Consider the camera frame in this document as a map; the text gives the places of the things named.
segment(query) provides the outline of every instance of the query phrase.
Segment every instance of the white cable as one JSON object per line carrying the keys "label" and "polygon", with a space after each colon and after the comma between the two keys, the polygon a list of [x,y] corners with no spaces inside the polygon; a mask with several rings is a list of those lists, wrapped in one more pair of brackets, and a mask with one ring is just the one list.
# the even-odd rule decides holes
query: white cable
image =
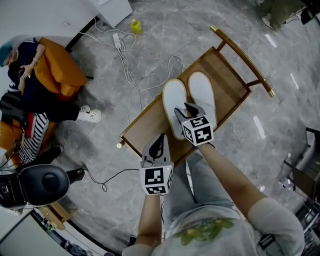
{"label": "white cable", "polygon": [[156,86],[149,87],[149,88],[145,88],[145,89],[140,88],[140,90],[150,90],[150,89],[153,89],[153,88],[157,88],[157,87],[159,87],[159,86],[162,86],[166,81],[168,81],[168,79],[170,78],[170,74],[171,74],[171,72],[170,72],[170,61],[171,61],[171,59],[172,59],[173,57],[176,57],[176,58],[178,58],[179,60],[181,60],[181,64],[182,64],[182,70],[181,70],[181,72],[183,72],[184,69],[185,69],[184,61],[182,60],[182,58],[181,58],[180,56],[172,55],[172,56],[169,58],[169,60],[168,60],[168,76],[167,76],[167,78],[166,78],[162,83],[160,83],[160,84],[158,84],[158,85],[156,85]]}
{"label": "white cable", "polygon": [[[168,60],[168,66],[167,66],[167,68],[168,68],[168,76],[167,76],[167,78],[166,78],[162,83],[160,83],[160,84],[158,84],[158,85],[156,85],[156,86],[153,86],[153,87],[150,87],[150,88],[139,88],[138,85],[136,84],[134,78],[133,78],[132,73],[131,73],[129,60],[128,60],[128,57],[127,57],[127,55],[126,55],[126,52],[127,52],[127,51],[130,51],[130,50],[135,46],[135,43],[136,43],[136,41],[137,41],[137,35],[136,35],[135,33],[124,32],[124,31],[121,31],[121,30],[119,30],[119,29],[111,29],[111,30],[103,31],[103,30],[101,30],[101,29],[99,29],[99,28],[97,27],[97,20],[96,20],[96,18],[94,18],[94,21],[95,21],[95,22],[94,22],[95,28],[96,28],[99,32],[101,32],[101,33],[109,33],[109,32],[114,32],[114,31],[123,33],[123,35],[119,37],[120,43],[121,43],[121,47],[116,48],[116,47],[114,47],[114,46],[111,45],[111,44],[102,42],[100,39],[98,39],[98,38],[95,37],[95,36],[92,36],[92,35],[90,35],[90,34],[88,34],[88,33],[79,32],[80,34],[87,35],[87,36],[91,37],[92,39],[94,39],[95,41],[97,41],[98,43],[100,43],[100,44],[102,44],[102,45],[106,45],[106,46],[110,46],[110,47],[114,48],[115,51],[116,51],[116,53],[117,53],[118,56],[120,57],[120,60],[121,60],[121,63],[122,63],[122,67],[123,67],[123,70],[124,70],[125,79],[127,80],[128,84],[130,85],[130,87],[131,87],[131,89],[132,89],[132,100],[131,100],[130,105],[129,105],[129,107],[128,107],[128,109],[127,109],[127,112],[126,112],[126,116],[127,116],[127,118],[128,118],[128,123],[130,124],[129,111],[130,111],[130,108],[131,108],[131,106],[132,106],[132,104],[133,104],[133,102],[134,102],[134,100],[135,100],[135,97],[136,97],[135,89],[138,90],[140,108],[141,108],[141,111],[143,111],[142,101],[141,101],[141,90],[146,91],[146,90],[150,90],[150,89],[154,89],[154,88],[160,87],[160,86],[162,86],[164,83],[166,83],[166,82],[169,80],[170,75],[171,75],[171,72],[170,72],[170,61],[171,61],[171,59],[172,59],[173,57],[176,57],[176,58],[178,58],[178,59],[181,61],[181,64],[182,64],[181,72],[183,72],[184,69],[185,69],[184,61],[183,61],[183,59],[182,59],[180,56],[172,55],[172,56],[169,58],[169,60]],[[130,35],[131,35],[131,36],[134,36],[134,42],[133,42],[133,44],[132,44],[128,49],[126,49],[126,45],[125,45],[125,43],[122,41],[122,39],[123,39],[124,37],[130,36]]]}

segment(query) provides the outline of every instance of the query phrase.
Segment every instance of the white wall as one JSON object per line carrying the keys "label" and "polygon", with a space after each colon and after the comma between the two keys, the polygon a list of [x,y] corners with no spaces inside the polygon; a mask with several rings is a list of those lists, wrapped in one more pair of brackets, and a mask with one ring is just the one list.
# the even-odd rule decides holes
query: white wall
{"label": "white wall", "polygon": [[31,217],[28,216],[0,244],[3,256],[70,256]]}
{"label": "white wall", "polygon": [[4,236],[12,230],[14,226],[21,221],[26,214],[28,214],[31,210],[24,210],[23,214],[18,216],[15,214],[10,214],[2,211],[0,209],[0,240],[4,238]]}
{"label": "white wall", "polygon": [[[0,0],[0,45],[47,37],[66,46],[97,14],[87,0]],[[0,96],[9,84],[7,72],[0,68]]]}

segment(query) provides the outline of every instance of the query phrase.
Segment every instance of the orange sofa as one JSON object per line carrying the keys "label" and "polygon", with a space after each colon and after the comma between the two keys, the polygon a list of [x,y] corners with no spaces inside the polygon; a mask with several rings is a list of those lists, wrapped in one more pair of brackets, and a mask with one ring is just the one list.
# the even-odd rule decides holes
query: orange sofa
{"label": "orange sofa", "polygon": [[[39,41],[45,46],[43,56],[34,67],[38,80],[62,101],[72,101],[77,91],[87,83],[86,76],[75,64],[69,53],[63,46],[41,38]],[[43,138],[40,151],[46,147],[51,134],[54,132],[57,123],[49,123],[46,134]],[[8,150],[15,139],[21,139],[22,129],[17,121],[12,124],[1,121],[0,123],[0,147]],[[12,157],[15,166],[20,164],[18,154]]]}

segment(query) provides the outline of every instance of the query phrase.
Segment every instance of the yellow bottle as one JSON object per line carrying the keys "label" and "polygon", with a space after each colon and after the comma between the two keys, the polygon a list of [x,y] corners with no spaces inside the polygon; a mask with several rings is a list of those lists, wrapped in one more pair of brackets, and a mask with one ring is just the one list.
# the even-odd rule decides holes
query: yellow bottle
{"label": "yellow bottle", "polygon": [[131,25],[130,25],[133,33],[135,34],[139,34],[142,30],[142,26],[139,20],[137,19],[132,19],[131,20]]}

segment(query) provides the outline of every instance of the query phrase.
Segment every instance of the hand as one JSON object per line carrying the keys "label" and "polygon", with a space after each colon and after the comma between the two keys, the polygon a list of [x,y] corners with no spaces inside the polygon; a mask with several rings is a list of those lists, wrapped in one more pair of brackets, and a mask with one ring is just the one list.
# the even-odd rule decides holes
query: hand
{"label": "hand", "polygon": [[31,64],[30,65],[22,65],[20,68],[24,68],[24,73],[21,76],[21,78],[23,78],[23,79],[29,77],[31,75],[32,70],[34,69],[34,67]]}
{"label": "hand", "polygon": [[18,152],[21,147],[21,142],[18,139],[15,139],[14,142],[12,143],[12,149],[13,152]]}
{"label": "hand", "polygon": [[24,94],[25,87],[26,87],[26,84],[24,82],[19,83],[18,90],[21,92],[22,95]]}

